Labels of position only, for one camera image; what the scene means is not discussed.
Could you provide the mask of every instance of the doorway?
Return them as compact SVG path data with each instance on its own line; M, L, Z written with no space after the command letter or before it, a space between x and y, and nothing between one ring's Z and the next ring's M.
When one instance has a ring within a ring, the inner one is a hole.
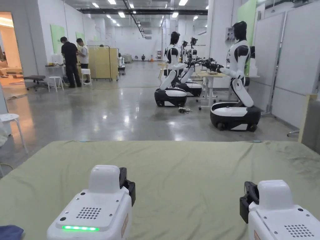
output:
M2 88L25 88L18 44L10 12L0 12L0 82Z

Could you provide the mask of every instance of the blue cloth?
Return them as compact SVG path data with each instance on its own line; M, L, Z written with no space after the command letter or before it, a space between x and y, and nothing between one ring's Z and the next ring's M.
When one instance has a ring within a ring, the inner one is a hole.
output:
M15 225L0 226L1 240L21 240L23 229Z

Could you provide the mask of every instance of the ceiling beam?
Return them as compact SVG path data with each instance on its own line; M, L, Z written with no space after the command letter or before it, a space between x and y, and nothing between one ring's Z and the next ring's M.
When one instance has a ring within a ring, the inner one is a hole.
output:
M202 15L207 16L208 10L183 10L183 9L116 9L116 8L86 8L78 9L78 11L84 14L118 14L118 12L123 12L124 14L131 15L171 15L174 12L178 12L179 15Z

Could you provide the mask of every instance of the green led light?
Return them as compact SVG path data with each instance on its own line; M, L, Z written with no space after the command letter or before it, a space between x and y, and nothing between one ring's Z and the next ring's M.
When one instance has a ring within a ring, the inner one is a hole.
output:
M62 229L82 230L82 231L99 231L99 228L88 228L78 226L62 226Z

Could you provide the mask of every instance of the man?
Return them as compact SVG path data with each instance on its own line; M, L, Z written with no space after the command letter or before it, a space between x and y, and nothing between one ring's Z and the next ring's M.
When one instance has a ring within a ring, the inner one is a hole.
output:
M81 69L89 69L89 50L88 47L84 44L83 40L81 38L77 39L77 43L80 47L82 47L81 52L78 52L78 55L80 56L80 65ZM90 76L86 74L87 80L85 83L90 83Z
M75 81L78 87L81 87L81 81L77 68L77 47L68 41L66 37L62 37L60 41L63 43L61 47L61 53L66 60L66 74L70 82L69 88L75 88Z

